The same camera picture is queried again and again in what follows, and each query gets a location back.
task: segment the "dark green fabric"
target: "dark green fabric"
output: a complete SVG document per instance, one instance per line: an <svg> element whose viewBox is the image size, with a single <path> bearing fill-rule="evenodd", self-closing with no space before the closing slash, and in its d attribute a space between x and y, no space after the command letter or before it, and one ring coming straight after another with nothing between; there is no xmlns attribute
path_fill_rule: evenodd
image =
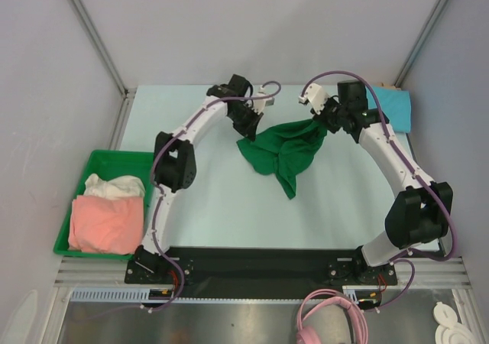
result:
<svg viewBox="0 0 489 344"><path fill-rule="evenodd" d="M296 175L311 165L326 136L324 126L313 120L273 126L255 141L238 141L241 154L259 174L275 174L285 194L296 195Z"/></svg>

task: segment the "wall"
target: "wall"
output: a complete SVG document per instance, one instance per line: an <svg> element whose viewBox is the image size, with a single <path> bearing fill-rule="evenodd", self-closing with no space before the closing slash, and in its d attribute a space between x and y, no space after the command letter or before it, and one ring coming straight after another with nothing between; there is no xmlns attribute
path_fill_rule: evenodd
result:
<svg viewBox="0 0 489 344"><path fill-rule="evenodd" d="M32 342L60 262L54 240L121 98L67 0L0 0L0 26L0 336L36 289Z"/></svg>
<svg viewBox="0 0 489 344"><path fill-rule="evenodd" d="M489 1L452 0L404 87L419 162L454 189L460 253L489 319Z"/></svg>
<svg viewBox="0 0 489 344"><path fill-rule="evenodd" d="M326 70L393 82L436 0L83 0L129 87L301 84Z"/></svg>

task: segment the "pink cloth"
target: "pink cloth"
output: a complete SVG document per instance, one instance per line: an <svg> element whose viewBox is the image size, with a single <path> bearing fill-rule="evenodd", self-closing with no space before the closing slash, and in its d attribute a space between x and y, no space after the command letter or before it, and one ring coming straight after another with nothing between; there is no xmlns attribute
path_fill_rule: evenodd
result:
<svg viewBox="0 0 489 344"><path fill-rule="evenodd" d="M70 249L132 254L143 239L143 223L142 197L107 200L80 195L72 203Z"/></svg>

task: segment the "green bin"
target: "green bin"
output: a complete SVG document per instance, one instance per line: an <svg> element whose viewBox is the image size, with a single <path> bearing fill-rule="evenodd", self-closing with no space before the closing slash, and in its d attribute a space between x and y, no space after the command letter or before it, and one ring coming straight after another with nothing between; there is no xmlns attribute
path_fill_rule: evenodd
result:
<svg viewBox="0 0 489 344"><path fill-rule="evenodd" d="M74 199L85 192L85 181L90 174L98 174L105 181L120 176L136 176L143 182L146 193L144 195L144 220L151 203L153 185L150 183L150 171L153 164L153 153L141 151L93 151L83 171L76 188ZM70 234L71 203L61 226L60 233L54 243L54 253L64 256L84 258L110 258L129 260L132 255L90 254L81 251L69 250L68 235Z"/></svg>

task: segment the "pink headphones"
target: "pink headphones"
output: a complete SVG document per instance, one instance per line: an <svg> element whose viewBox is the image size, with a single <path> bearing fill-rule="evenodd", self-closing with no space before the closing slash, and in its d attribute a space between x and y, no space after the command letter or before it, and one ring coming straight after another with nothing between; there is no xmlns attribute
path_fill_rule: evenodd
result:
<svg viewBox="0 0 489 344"><path fill-rule="evenodd" d="M304 317L302 317L303 308L307 301L324 294L328 294L333 297L325 299L323 302L312 308ZM337 304L340 307L343 307L350 316L351 325L355 331L358 344L367 344L368 327L364 314L355 303L351 302L346 296L343 296L341 293L333 289L315 290L309 296L307 296L300 305L299 312L297 313L297 329L299 330L297 333L297 344L321 344L321 340L319 340L319 336L316 331L311 326L303 327L303 321L320 308L331 306L332 304Z"/></svg>

